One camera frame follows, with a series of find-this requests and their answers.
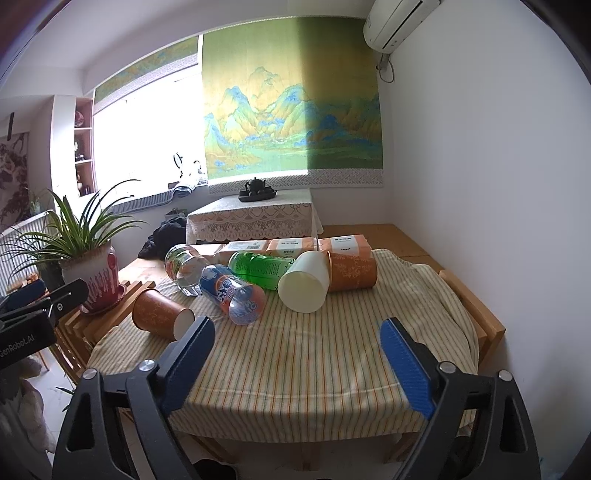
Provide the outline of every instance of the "soda bottle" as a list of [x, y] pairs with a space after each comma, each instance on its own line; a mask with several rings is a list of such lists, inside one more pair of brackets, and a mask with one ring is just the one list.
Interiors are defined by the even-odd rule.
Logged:
[[295, 261], [294, 258], [269, 257], [252, 252], [236, 252], [230, 257], [228, 267], [244, 280], [267, 290], [277, 290], [279, 279]]
[[260, 317], [267, 297], [258, 285], [237, 277], [224, 265], [208, 265], [201, 273], [201, 292], [237, 325], [247, 325]]

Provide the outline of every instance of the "side table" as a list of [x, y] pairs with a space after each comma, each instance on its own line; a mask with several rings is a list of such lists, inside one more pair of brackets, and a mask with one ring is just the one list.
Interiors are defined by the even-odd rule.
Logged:
[[231, 195], [195, 210], [187, 220], [186, 242], [317, 237], [322, 232], [310, 189], [280, 190], [270, 200], [242, 203]]

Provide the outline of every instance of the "green mountains painting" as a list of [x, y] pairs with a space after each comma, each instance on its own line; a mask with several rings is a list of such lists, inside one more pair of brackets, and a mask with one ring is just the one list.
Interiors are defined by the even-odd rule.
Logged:
[[362, 29], [358, 19], [304, 17], [206, 34], [209, 178], [381, 169], [378, 85]]

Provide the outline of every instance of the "green bottle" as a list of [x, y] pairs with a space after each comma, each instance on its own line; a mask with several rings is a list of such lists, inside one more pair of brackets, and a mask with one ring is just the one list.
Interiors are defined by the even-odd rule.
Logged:
[[252, 252], [236, 252], [228, 267], [238, 277], [266, 288], [277, 290], [279, 279], [287, 272], [294, 258], [269, 257]]

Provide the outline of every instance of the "orange paper cup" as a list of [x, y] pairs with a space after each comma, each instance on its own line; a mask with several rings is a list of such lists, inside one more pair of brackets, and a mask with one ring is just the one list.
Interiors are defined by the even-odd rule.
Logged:
[[374, 258], [351, 257], [327, 252], [330, 273], [329, 291], [371, 288], [378, 281]]
[[180, 340], [193, 324], [195, 314], [155, 288], [146, 288], [134, 302], [131, 319], [140, 330], [174, 341]]

